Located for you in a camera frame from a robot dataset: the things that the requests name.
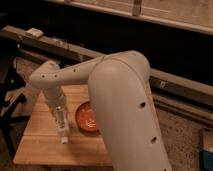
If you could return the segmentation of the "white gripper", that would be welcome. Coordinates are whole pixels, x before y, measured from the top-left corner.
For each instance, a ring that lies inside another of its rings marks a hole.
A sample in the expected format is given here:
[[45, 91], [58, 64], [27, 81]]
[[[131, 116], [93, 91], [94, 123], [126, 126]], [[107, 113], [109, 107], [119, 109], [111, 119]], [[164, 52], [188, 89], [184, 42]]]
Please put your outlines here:
[[66, 95], [60, 86], [43, 90], [45, 103], [54, 114], [57, 108], [64, 108], [66, 106]]

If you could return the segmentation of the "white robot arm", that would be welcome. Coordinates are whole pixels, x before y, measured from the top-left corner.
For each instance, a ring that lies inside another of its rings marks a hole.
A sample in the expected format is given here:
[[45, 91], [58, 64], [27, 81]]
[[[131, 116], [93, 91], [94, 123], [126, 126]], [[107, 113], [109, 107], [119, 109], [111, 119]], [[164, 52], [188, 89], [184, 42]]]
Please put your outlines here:
[[172, 171], [149, 86], [150, 65], [137, 51], [104, 55], [66, 68], [48, 61], [30, 76], [52, 109], [64, 85], [86, 84], [115, 171]]

